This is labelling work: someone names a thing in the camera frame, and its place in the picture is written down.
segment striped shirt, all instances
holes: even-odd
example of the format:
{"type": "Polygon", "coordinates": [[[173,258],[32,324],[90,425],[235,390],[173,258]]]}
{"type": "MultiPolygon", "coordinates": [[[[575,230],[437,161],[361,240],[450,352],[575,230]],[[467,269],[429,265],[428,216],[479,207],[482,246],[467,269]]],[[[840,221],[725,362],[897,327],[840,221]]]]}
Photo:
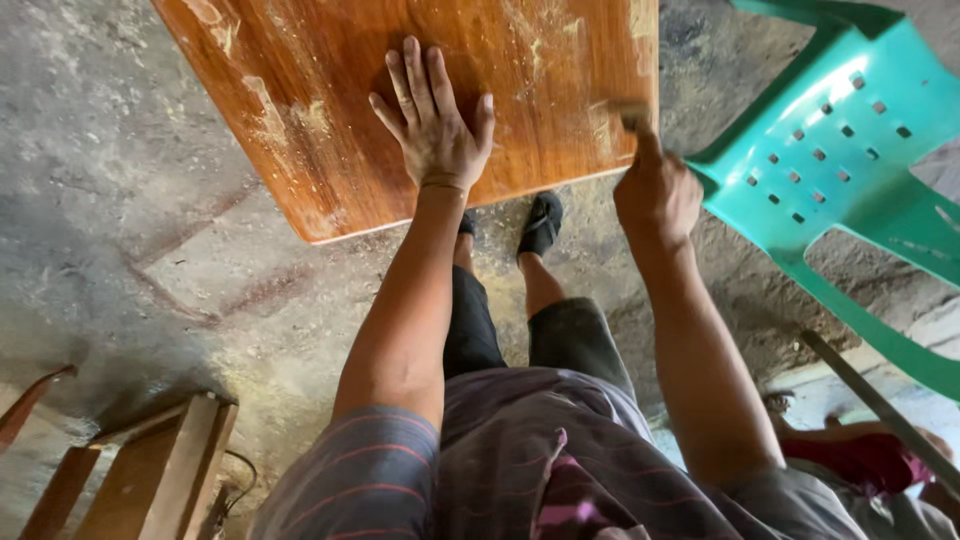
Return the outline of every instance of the striped shirt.
{"type": "Polygon", "coordinates": [[[445,401],[442,436],[394,407],[331,424],[249,537],[864,538],[799,471],[698,485],[653,446],[628,396],[587,375],[491,369],[450,380],[445,401]]]}

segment concrete floor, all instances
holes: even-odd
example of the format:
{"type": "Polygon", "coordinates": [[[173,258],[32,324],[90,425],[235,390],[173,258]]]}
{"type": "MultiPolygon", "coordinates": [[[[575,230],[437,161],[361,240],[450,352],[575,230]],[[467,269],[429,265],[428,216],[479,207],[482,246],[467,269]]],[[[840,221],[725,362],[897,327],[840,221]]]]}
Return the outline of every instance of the concrete floor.
{"type": "MultiPolygon", "coordinates": [[[[885,0],[910,13],[960,73],[960,4],[885,0]]],[[[249,513],[327,423],[335,385],[405,227],[302,244],[147,2],[3,0],[0,19],[0,406],[72,361],[0,457],[0,530],[22,527],[69,441],[212,389],[240,403],[229,447],[261,473],[249,513]]],[[[808,29],[722,1],[661,6],[664,143],[705,146],[803,48],[808,29]]],[[[960,199],[960,145],[917,168],[960,199]]],[[[616,224],[616,178],[560,191],[561,241],[546,257],[570,294],[607,312],[648,415],[662,412],[647,296],[616,224]]],[[[513,262],[528,200],[477,210],[476,268],[504,356],[526,362],[513,262]]],[[[807,364],[800,325],[835,347],[859,339],[758,249],[705,215],[701,268],[758,381],[807,364]]],[[[811,255],[862,305],[924,344],[953,343],[958,292],[830,234],[811,255]]],[[[226,478],[246,481],[225,462],[226,478]]]]}

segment hand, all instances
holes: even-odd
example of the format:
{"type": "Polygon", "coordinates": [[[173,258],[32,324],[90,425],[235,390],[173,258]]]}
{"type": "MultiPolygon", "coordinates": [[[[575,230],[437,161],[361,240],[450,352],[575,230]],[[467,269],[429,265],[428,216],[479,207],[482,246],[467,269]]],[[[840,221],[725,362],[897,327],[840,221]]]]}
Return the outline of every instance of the hand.
{"type": "Polygon", "coordinates": [[[649,126],[637,126],[634,164],[613,189],[616,215],[631,243],[662,253],[685,245],[703,199],[703,186],[684,162],[664,154],[649,126]]]}
{"type": "Polygon", "coordinates": [[[417,187],[456,187],[467,193],[493,148],[493,96],[485,94],[477,103],[472,134],[457,110],[440,49],[427,51],[429,82],[415,37],[403,40],[403,57],[400,61],[396,51],[388,52],[387,69],[406,125],[376,93],[370,94],[373,112],[400,143],[407,174],[417,187]]]}

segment metal rod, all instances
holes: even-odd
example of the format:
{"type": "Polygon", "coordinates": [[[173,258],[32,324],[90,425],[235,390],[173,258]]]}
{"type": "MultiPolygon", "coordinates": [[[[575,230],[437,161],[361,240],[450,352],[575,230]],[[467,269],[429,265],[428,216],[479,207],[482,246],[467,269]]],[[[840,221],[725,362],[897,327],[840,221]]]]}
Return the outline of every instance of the metal rod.
{"type": "Polygon", "coordinates": [[[899,437],[903,444],[926,464],[926,467],[937,478],[937,482],[943,484],[953,497],[960,500],[960,471],[957,471],[953,463],[950,463],[949,459],[940,454],[936,447],[926,440],[926,437],[920,435],[913,424],[903,418],[903,415],[893,408],[869,382],[861,377],[842,356],[820,337],[820,334],[805,330],[801,332],[800,338],[876,414],[880,422],[890,428],[890,431],[899,437]]]}

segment plastic chair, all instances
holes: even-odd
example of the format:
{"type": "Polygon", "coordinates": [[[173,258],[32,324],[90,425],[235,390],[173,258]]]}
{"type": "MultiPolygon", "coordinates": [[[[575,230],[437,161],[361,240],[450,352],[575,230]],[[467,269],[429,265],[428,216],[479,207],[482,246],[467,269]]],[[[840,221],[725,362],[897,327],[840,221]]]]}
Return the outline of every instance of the plastic chair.
{"type": "Polygon", "coordinates": [[[907,375],[960,402],[960,361],[887,327],[804,261],[830,228],[960,286],[960,207],[909,166],[960,135],[960,81],[903,13],[863,4],[733,0],[817,27],[802,53],[703,152],[704,206],[907,375]]]}

